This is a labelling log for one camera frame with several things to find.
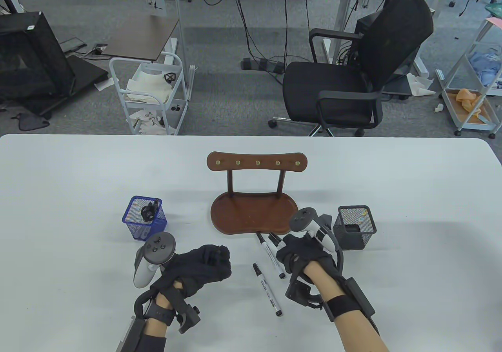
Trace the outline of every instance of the wrist strap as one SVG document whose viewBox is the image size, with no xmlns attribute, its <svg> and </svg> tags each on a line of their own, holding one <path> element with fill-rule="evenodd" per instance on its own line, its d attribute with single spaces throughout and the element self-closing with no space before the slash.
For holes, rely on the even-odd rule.
<svg viewBox="0 0 502 352">
<path fill-rule="evenodd" d="M 150 305 L 147 309 L 144 318 L 145 319 L 154 318 L 170 326 L 171 323 L 173 322 L 175 314 L 176 311 L 174 311 L 174 309 L 165 309 L 163 307 L 160 307 L 155 303 L 155 300 L 152 300 L 150 302 Z"/>
<path fill-rule="evenodd" d="M 324 302 L 323 307 L 328 314 L 330 322 L 333 322 L 342 314 L 348 313 L 353 310 L 361 310 L 359 304 L 347 295 L 333 297 L 328 302 Z"/>
</svg>

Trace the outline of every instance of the orange cloth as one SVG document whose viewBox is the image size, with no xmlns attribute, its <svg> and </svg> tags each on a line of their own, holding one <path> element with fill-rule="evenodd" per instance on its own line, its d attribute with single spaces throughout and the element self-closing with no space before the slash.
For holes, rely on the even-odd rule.
<svg viewBox="0 0 502 352">
<path fill-rule="evenodd" d="M 477 94 L 472 93 L 465 88 L 462 88 L 457 93 L 457 101 L 461 103 L 462 107 L 468 112 L 470 112 L 476 106 L 476 103 L 479 101 L 480 97 L 481 96 L 478 96 Z M 481 113 L 481 109 L 478 108 L 473 115 L 477 117 L 479 113 Z"/>
</svg>

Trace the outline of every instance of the forearm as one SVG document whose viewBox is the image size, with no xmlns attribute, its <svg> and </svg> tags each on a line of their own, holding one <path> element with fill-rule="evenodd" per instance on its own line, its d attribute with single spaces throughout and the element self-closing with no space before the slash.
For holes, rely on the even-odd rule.
<svg viewBox="0 0 502 352">
<path fill-rule="evenodd" d="M 182 285 L 180 282 L 174 282 L 174 287 L 181 289 Z M 173 307 L 165 298 L 165 296 L 161 293 L 159 293 L 155 299 L 155 302 L 158 306 L 163 307 L 164 309 L 172 309 Z M 149 335 L 149 336 L 156 336 L 156 337 L 165 337 L 167 332 L 167 325 L 163 322 L 160 322 L 157 319 L 150 318 L 147 319 L 147 324 L 145 326 L 145 330 L 143 331 L 143 334 Z"/>
<path fill-rule="evenodd" d="M 314 282 L 324 301 L 345 293 L 317 262 L 310 262 L 304 270 Z M 384 342 L 360 310 L 338 316 L 335 325 L 346 352 L 388 352 Z"/>
</svg>

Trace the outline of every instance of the black office chair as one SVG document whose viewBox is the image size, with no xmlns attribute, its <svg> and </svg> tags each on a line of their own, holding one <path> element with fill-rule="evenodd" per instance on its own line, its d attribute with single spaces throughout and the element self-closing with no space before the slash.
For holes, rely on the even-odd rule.
<svg viewBox="0 0 502 352">
<path fill-rule="evenodd" d="M 323 128 L 356 128 L 356 136 L 382 121 L 380 96 L 385 83 L 400 64 L 432 34 L 432 15 L 425 0 L 391 0 L 364 36 L 312 29 L 309 34 L 314 62 L 292 62 L 283 80 L 289 118 L 277 121 L 314 123 L 309 136 Z M 318 63 L 312 39 L 339 38 L 355 48 L 347 65 Z"/>
</svg>

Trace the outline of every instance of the white vr controller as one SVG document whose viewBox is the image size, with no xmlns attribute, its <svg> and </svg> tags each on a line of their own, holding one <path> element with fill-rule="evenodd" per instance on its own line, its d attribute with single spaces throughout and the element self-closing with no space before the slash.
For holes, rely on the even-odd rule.
<svg viewBox="0 0 502 352">
<path fill-rule="evenodd" d="M 159 232 L 153 234 L 136 252 L 133 282 L 136 288 L 145 288 L 157 269 L 170 261 L 176 250 L 176 241 L 172 234 Z"/>
<path fill-rule="evenodd" d="M 312 207 L 299 209 L 290 221 L 289 227 L 293 232 L 307 232 L 310 237 L 315 238 L 330 253 L 340 249 L 338 241 L 330 230 L 331 216 L 329 220 L 317 216 L 317 212 Z"/>
</svg>

